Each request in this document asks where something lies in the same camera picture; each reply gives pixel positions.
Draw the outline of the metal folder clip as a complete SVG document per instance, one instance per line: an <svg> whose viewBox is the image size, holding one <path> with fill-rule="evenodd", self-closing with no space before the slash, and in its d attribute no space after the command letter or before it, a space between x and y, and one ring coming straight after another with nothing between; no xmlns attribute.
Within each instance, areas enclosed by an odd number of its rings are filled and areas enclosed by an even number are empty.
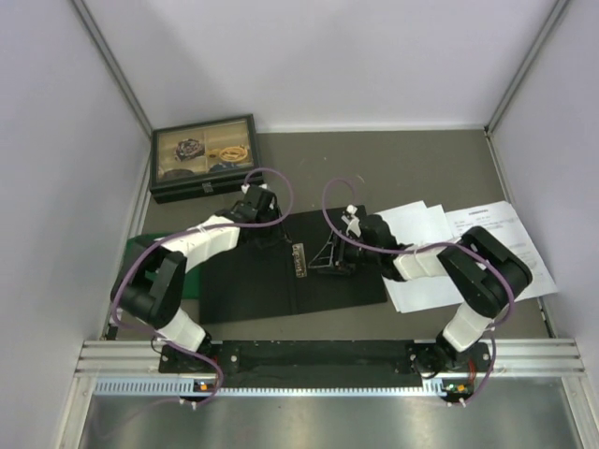
<svg viewBox="0 0 599 449"><path fill-rule="evenodd" d="M296 277L301 279L308 276L308 265L305 258L304 245L294 243L292 245L292 257Z"/></svg>

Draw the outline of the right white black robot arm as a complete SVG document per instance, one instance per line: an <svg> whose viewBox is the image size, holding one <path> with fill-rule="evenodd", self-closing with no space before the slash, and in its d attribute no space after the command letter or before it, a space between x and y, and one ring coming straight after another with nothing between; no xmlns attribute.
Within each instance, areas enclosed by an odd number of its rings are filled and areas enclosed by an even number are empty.
<svg viewBox="0 0 599 449"><path fill-rule="evenodd" d="M533 281L528 266L482 226L469 228L457 241L416 246L399 243L378 214L358 216L354 206L342 214L308 268L320 274L350 275L378 268L384 279L412 282L447 278L462 297L453 318L435 342L416 351L415 369L424 373L460 369L483 335L511 311L515 299Z"/></svg>

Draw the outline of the dark green glass-lid box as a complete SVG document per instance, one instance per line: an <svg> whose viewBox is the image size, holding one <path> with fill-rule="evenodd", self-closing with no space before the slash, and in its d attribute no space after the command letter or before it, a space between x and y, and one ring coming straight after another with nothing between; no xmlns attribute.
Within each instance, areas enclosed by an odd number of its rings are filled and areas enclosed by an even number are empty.
<svg viewBox="0 0 599 449"><path fill-rule="evenodd" d="M260 184L251 114L155 129L149 191L158 204L238 192Z"/></svg>

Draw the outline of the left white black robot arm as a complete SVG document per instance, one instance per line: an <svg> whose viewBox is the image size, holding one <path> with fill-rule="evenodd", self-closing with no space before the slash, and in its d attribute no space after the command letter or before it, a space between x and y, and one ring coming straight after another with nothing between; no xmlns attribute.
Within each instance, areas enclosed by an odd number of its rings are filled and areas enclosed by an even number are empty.
<svg viewBox="0 0 599 449"><path fill-rule="evenodd" d="M121 309L177 346L189 369L206 369L211 337L181 307L188 271L214 256L267 238L283 220L276 194L265 184L246 184L243 198L206 221L162 239L137 237L125 253L110 292Z"/></svg>

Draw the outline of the white folder black inside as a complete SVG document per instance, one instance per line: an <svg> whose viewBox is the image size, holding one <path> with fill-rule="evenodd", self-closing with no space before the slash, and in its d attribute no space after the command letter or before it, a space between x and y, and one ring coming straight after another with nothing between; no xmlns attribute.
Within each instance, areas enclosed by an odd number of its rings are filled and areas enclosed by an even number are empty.
<svg viewBox="0 0 599 449"><path fill-rule="evenodd" d="M204 325L298 315L387 301L383 278L373 266L349 275L320 274L308 268L297 278L292 245L302 243L307 265L331 230L320 210L289 215L289 241L269 248L242 244L200 268L199 322Z"/></svg>

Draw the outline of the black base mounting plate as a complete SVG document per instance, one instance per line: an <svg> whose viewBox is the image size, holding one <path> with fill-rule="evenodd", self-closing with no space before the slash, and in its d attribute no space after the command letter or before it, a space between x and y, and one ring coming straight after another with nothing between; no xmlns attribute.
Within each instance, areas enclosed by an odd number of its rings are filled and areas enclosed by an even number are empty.
<svg viewBox="0 0 599 449"><path fill-rule="evenodd" d="M376 381L416 381L424 374L484 373L490 365L484 342L459 354L415 340L226 340L205 356L220 366L227 386L266 379L341 384L370 374Z"/></svg>

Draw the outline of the aluminium rail frame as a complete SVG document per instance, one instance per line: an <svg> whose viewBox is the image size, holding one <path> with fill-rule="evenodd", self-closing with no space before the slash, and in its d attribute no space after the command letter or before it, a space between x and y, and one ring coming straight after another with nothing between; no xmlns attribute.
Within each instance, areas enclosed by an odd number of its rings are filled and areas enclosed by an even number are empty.
<svg viewBox="0 0 599 449"><path fill-rule="evenodd" d="M75 368L77 377L157 376L159 343L90 340L82 345ZM577 344L572 339L515 339L496 341L493 377L584 377Z"/></svg>

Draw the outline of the green folded t-shirt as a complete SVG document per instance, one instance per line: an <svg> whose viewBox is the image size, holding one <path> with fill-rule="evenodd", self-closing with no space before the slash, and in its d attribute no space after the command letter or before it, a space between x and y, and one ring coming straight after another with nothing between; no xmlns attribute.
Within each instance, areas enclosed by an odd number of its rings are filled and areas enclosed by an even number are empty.
<svg viewBox="0 0 599 449"><path fill-rule="evenodd" d="M135 236L127 241L125 244L124 256L132 256L134 259L141 254L147 246L153 243L155 240L163 239L167 237L168 233L151 233L142 234ZM185 300L199 300L200 299L200 268L196 267L189 270L184 277L183 282L183 295L182 299Z"/></svg>

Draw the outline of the blank white paper sheets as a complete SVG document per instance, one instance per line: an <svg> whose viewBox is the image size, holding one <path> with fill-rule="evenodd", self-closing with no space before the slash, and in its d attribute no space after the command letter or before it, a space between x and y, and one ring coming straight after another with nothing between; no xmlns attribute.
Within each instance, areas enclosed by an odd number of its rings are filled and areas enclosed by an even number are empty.
<svg viewBox="0 0 599 449"><path fill-rule="evenodd" d="M423 201L378 212L399 243L423 246L455 241L441 205L427 207ZM396 311L409 313L461 304L460 292L448 277L421 278L409 282L384 279Z"/></svg>

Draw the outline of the printed white paper sheets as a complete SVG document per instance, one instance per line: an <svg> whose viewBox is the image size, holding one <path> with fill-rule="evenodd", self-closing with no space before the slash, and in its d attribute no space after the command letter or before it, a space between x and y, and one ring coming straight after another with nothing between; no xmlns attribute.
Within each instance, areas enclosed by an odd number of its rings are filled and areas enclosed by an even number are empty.
<svg viewBox="0 0 599 449"><path fill-rule="evenodd" d="M484 227L528 266L533 274L533 282L516 297L516 301L558 292L545 262L510 203L500 201L454 210L446 213L446 219L455 237L461 236L473 226Z"/></svg>

